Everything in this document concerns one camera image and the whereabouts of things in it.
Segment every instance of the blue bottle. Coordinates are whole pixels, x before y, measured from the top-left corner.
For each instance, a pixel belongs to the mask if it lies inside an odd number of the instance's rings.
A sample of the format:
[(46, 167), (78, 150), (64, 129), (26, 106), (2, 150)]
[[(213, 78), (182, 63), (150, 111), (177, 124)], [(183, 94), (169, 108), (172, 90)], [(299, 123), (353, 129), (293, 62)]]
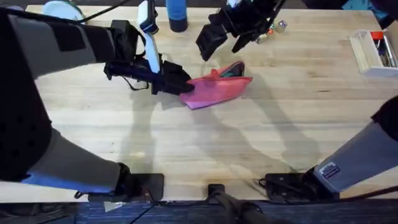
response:
[(185, 0), (166, 0), (170, 29), (174, 32), (184, 32), (188, 28), (187, 3)]

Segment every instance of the wooden table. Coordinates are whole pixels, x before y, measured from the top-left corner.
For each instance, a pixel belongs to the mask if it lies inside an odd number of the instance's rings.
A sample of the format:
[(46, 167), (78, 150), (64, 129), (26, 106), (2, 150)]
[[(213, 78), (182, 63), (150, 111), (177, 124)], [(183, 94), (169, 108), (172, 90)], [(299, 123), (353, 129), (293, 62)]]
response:
[[(81, 7), (86, 15), (104, 8)], [(225, 184), (237, 198), (264, 198), (252, 179), (308, 170), (398, 94), (397, 78), (358, 73), (348, 36), (357, 29), (380, 29), (370, 11), (285, 9), (277, 18), (289, 24), (285, 33), (262, 45), (251, 43), (238, 54), (230, 52), (236, 40), (229, 38), (208, 62), (201, 59), (195, 40), (216, 9), (188, 9), (190, 25), (181, 34), (169, 29), (164, 8), (157, 11), (155, 38), (167, 60), (183, 65), (192, 77), (243, 60), (246, 75), (254, 77), (243, 96), (191, 111), (175, 96), (132, 92), (121, 78), (108, 81), (103, 64), (47, 75), (36, 84), (54, 127), (65, 137), (105, 159), (126, 163), (133, 172), (163, 173), (165, 200), (201, 200), (210, 183)], [(134, 22), (136, 16), (135, 7), (120, 7), (90, 24)], [(398, 169), (392, 169), (343, 196), (396, 184)], [(0, 202), (75, 201), (72, 190), (1, 183), (0, 191)]]

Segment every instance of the black cable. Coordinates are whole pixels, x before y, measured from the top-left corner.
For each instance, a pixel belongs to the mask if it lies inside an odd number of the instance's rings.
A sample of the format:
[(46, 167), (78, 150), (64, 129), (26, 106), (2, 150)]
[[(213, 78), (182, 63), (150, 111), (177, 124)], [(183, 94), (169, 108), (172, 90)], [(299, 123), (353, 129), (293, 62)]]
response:
[(47, 220), (47, 221), (44, 221), (44, 222), (41, 222), (41, 223), (38, 223), (38, 224), (54, 222), (55, 220), (60, 220), (60, 219), (63, 219), (63, 218), (69, 217), (69, 216), (71, 216), (71, 215), (64, 215), (64, 216), (61, 216), (61, 217), (58, 217), (58, 218), (53, 218), (53, 219), (50, 219), (50, 220)]
[(153, 209), (156, 204), (152, 204), (149, 208), (145, 209), (141, 214), (139, 214), (135, 219), (133, 219), (130, 224), (135, 223), (138, 219), (140, 219), (143, 215), (145, 215), (149, 210)]
[(107, 13), (107, 12), (109, 12), (109, 11), (112, 11), (113, 9), (116, 9), (117, 7), (124, 5), (125, 3), (129, 2), (129, 1), (131, 1), (131, 0), (123, 0), (123, 1), (121, 1), (121, 2), (119, 2), (119, 3), (117, 3), (117, 4), (114, 5), (114, 6), (111, 6), (111, 7), (107, 8), (107, 9), (104, 9), (104, 10), (102, 10), (102, 11), (100, 11), (100, 12), (94, 13), (94, 14), (92, 14), (91, 16), (88, 16), (88, 17), (86, 17), (86, 18), (84, 18), (84, 19), (80, 19), (80, 20), (77, 21), (77, 22), (78, 22), (78, 23), (87, 22), (87, 21), (89, 21), (89, 20), (91, 20), (91, 19), (94, 19), (94, 18), (96, 18), (96, 17), (98, 17), (98, 16), (100, 16), (100, 15), (102, 15), (102, 14), (105, 14), (105, 13)]
[(272, 200), (260, 200), (262, 203), (269, 203), (273, 205), (319, 205), (319, 204), (328, 204), (328, 203), (344, 203), (344, 202), (354, 202), (358, 200), (364, 200), (367, 198), (375, 197), (375, 196), (380, 196), (380, 195), (385, 195), (389, 193), (393, 193), (398, 191), (398, 185), (392, 186), (392, 187), (387, 187), (385, 189), (381, 190), (375, 190), (370, 193), (365, 193), (353, 197), (348, 197), (348, 198), (340, 198), (340, 199), (335, 199), (335, 200), (321, 200), (321, 201), (314, 201), (314, 202), (275, 202)]

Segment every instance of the floor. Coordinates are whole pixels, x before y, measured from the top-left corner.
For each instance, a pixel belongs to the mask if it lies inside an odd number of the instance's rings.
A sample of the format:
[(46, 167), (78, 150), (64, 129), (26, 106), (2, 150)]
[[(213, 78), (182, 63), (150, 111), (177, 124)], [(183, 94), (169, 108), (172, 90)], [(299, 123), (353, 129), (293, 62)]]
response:
[[(0, 0), (0, 6), (43, 4), (47, 0)], [(74, 0), (77, 5), (112, 5), (115, 0)], [(128, 6), (136, 6), (141, 0), (132, 0)], [(165, 0), (158, 0), (164, 6)], [(220, 7), (226, 0), (187, 0), (190, 7)], [(285, 8), (305, 8), (300, 0), (287, 0)], [(155, 207), (136, 223), (226, 223), (225, 210), (219, 206), (179, 206)], [(149, 205), (129, 203), (108, 213), (102, 203), (70, 204), (2, 204), (0, 223), (48, 223), (48, 224), (87, 224), (87, 223), (130, 223)], [(260, 204), (265, 216), (272, 223), (398, 223), (398, 200), (365, 200), (362, 202), (331, 205), (307, 205), (298, 207)]]

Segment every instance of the black strap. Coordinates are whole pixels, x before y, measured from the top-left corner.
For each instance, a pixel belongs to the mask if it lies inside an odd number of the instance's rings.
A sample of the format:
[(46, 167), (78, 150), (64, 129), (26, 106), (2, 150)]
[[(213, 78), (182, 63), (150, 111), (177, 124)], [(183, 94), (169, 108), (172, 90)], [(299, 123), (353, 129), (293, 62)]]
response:
[(145, 46), (146, 46), (147, 42), (145, 40), (145, 37), (140, 32), (138, 32), (138, 35), (141, 37), (142, 43), (144, 44), (144, 51), (141, 54), (137, 54), (136, 57), (142, 58), (145, 55)]
[(135, 87), (129, 82), (129, 80), (127, 80), (127, 78), (125, 78), (125, 77), (122, 77), (122, 78), (127, 82), (127, 84), (129, 84), (130, 89), (131, 89), (132, 91), (146, 90), (146, 89), (149, 88), (149, 83), (148, 83), (148, 82), (146, 82), (147, 85), (146, 85), (145, 87), (142, 87), (142, 88), (135, 88)]

